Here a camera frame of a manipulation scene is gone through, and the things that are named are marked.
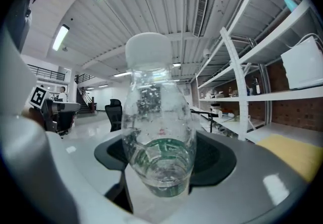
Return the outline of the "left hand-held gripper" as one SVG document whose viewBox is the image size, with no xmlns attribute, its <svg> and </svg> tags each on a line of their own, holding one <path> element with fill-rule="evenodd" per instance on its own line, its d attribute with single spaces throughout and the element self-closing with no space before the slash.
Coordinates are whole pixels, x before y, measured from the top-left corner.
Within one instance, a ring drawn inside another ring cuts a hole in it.
<svg viewBox="0 0 323 224">
<path fill-rule="evenodd" d="M 44 120 L 44 127 L 46 131 L 57 132 L 58 123 L 54 120 L 54 115 L 65 109 L 65 103 L 60 101 L 53 101 L 48 98 L 47 89 L 41 86 L 35 86 L 35 89 L 30 97 L 29 103 L 38 110 Z"/>
</svg>

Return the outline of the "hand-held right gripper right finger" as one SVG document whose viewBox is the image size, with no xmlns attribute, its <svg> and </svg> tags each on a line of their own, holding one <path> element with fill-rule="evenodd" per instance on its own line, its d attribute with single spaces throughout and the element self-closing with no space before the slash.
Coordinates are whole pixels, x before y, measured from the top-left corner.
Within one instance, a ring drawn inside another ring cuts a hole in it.
<svg viewBox="0 0 323 224">
<path fill-rule="evenodd" d="M 206 131 L 196 137 L 189 217 L 281 217 L 307 188 L 296 171 L 261 146 Z"/>
</svg>

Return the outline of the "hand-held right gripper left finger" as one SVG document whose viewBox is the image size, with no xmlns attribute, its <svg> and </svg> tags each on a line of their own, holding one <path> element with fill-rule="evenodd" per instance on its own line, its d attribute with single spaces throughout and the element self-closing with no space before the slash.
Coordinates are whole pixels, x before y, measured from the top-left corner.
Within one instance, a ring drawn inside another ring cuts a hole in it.
<svg viewBox="0 0 323 224">
<path fill-rule="evenodd" d="M 59 138 L 46 133 L 53 155 L 65 152 L 73 166 L 96 192 L 127 213 L 133 213 L 126 183 L 128 162 L 122 146 L 121 131 L 80 137 L 76 134 Z"/>
</svg>

